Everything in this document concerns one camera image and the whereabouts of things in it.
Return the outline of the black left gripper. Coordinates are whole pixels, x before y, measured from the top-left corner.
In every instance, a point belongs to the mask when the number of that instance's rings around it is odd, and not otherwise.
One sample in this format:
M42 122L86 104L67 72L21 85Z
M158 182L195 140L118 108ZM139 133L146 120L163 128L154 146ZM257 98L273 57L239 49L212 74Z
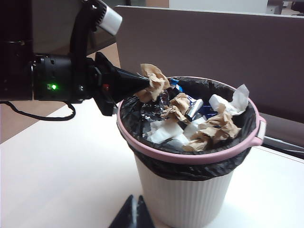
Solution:
M111 116L116 104L147 88L149 79L115 67L104 54L101 65L91 58L83 59L78 68L70 56L37 54L33 64L33 99L80 104L94 99L105 116Z

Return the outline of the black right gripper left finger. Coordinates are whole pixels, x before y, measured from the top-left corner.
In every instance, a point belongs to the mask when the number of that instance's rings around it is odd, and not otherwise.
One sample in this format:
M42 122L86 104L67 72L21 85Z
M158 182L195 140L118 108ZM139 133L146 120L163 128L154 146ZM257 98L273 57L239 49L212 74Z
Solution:
M135 228L137 226L137 201L130 195L109 228Z

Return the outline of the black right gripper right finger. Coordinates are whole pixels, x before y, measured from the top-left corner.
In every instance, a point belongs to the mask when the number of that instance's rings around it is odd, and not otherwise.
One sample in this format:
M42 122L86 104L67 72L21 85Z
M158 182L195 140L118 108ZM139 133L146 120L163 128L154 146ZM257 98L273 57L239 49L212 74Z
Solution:
M139 196L137 202L137 227L155 228L155 225L153 223L153 220L150 216L150 213L142 195Z

